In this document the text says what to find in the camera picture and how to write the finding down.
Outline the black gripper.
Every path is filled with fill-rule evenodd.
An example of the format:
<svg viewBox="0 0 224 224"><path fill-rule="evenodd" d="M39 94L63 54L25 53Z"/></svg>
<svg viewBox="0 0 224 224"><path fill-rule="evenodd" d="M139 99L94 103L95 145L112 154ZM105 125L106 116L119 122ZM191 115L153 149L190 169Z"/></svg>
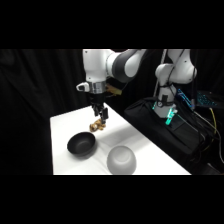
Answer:
<svg viewBox="0 0 224 224"><path fill-rule="evenodd" d="M104 102L105 102L105 94L89 94L90 97L90 103L91 106L93 107L94 110L94 115L98 116L99 115L99 110L98 107L103 107L104 106ZM102 109L102 114L101 114L101 120L103 122L106 122L106 120L108 119L108 108L103 108Z"/></svg>

